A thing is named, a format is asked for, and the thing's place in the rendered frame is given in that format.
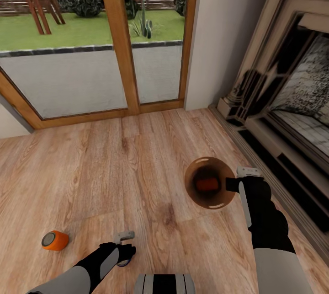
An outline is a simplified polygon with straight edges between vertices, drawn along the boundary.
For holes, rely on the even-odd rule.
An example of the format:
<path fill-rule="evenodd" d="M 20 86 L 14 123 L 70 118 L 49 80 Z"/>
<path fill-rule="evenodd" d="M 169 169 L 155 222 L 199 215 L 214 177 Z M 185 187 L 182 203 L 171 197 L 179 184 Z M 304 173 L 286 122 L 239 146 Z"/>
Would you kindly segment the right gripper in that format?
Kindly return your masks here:
<path fill-rule="evenodd" d="M 240 181 L 243 179 L 244 178 L 235 178 L 234 179 L 234 178 L 226 177 L 226 190 L 239 193 L 238 185 L 239 185 Z"/>

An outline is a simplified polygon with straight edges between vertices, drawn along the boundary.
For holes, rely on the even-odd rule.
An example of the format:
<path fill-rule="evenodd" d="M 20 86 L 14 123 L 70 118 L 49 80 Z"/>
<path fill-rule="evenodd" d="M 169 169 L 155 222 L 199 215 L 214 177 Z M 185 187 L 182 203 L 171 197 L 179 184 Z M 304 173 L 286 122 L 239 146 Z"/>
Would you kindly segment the trash can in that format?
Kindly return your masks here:
<path fill-rule="evenodd" d="M 197 179 L 214 176 L 219 179 L 220 190 L 197 191 Z M 203 156 L 189 164 L 184 175 L 184 185 L 194 203 L 205 209 L 217 210 L 228 206 L 236 194 L 226 190 L 226 177 L 236 178 L 225 162 L 216 157 Z"/>

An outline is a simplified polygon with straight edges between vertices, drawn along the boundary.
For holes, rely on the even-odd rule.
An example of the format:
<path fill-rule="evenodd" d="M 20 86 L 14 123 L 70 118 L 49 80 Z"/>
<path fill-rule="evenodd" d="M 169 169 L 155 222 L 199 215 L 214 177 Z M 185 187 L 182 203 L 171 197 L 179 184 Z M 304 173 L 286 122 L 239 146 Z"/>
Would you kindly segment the can of soda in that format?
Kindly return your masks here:
<path fill-rule="evenodd" d="M 199 178 L 196 180 L 197 191 L 214 191 L 220 190 L 219 179 L 214 177 Z"/>
<path fill-rule="evenodd" d="M 131 259 L 130 259 L 130 260 L 131 260 Z M 130 260 L 121 261 L 120 263 L 117 263 L 117 265 L 118 265 L 119 267 L 124 267 L 124 266 L 126 266 L 126 265 L 129 264 Z"/>
<path fill-rule="evenodd" d="M 67 234 L 53 230 L 42 238 L 42 247 L 45 250 L 61 251 L 67 246 L 68 241 L 69 236 Z"/>

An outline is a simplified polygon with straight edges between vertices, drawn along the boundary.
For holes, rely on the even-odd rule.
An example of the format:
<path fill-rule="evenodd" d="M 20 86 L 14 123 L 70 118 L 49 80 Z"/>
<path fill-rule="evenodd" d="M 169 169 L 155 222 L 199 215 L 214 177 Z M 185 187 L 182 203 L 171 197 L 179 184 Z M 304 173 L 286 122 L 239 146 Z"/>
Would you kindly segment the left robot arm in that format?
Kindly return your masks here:
<path fill-rule="evenodd" d="M 101 244 L 72 268 L 26 294 L 91 294 L 117 263 L 130 260 L 136 254 L 136 247 L 132 244 L 121 243 L 133 238 L 133 230 L 116 233 L 114 242 Z"/>

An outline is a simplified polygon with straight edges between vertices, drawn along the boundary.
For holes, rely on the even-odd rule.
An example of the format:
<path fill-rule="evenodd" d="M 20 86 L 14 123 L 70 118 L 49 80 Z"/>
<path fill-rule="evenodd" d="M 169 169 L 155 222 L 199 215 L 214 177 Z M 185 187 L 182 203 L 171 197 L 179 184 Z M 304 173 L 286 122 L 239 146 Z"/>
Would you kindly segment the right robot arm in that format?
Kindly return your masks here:
<path fill-rule="evenodd" d="M 237 177 L 226 177 L 226 190 L 238 192 L 252 245 L 259 294 L 314 294 L 288 238 L 285 215 L 271 201 L 270 185 L 261 171 L 238 166 Z"/>

